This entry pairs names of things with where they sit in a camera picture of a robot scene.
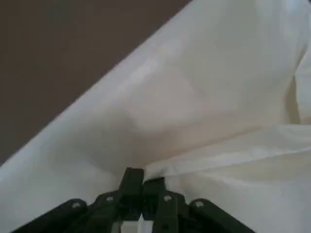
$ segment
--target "brown wall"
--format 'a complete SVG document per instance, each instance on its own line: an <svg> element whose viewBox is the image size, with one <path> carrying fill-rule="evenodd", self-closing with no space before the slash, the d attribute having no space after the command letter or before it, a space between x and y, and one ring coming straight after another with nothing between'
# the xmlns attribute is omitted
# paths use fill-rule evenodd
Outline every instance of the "brown wall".
<svg viewBox="0 0 311 233"><path fill-rule="evenodd" d="M3 0L0 164L190 0Z"/></svg>

